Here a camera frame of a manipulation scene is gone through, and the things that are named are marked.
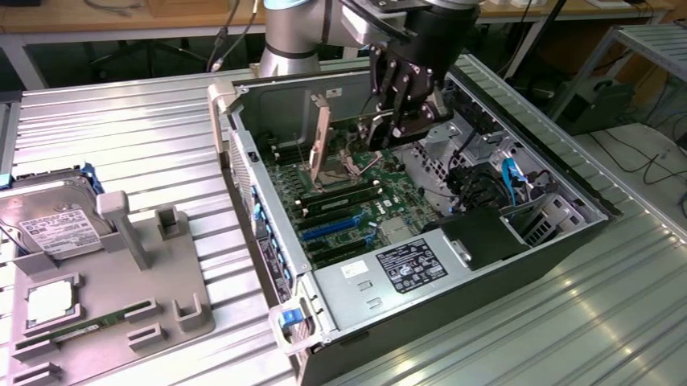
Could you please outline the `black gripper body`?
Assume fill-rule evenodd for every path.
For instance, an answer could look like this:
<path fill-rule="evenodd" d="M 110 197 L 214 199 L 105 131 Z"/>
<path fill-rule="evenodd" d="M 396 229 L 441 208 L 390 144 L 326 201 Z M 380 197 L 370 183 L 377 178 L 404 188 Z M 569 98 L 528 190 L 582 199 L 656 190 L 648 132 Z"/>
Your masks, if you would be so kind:
<path fill-rule="evenodd" d="M 445 76 L 458 58 L 465 35 L 477 19 L 477 4 L 456 4 L 442 7 L 433 3 L 426 9 L 410 10 L 404 28 L 414 33 L 406 43 L 393 39 L 386 49 L 410 64 L 429 68 L 434 76 Z"/>

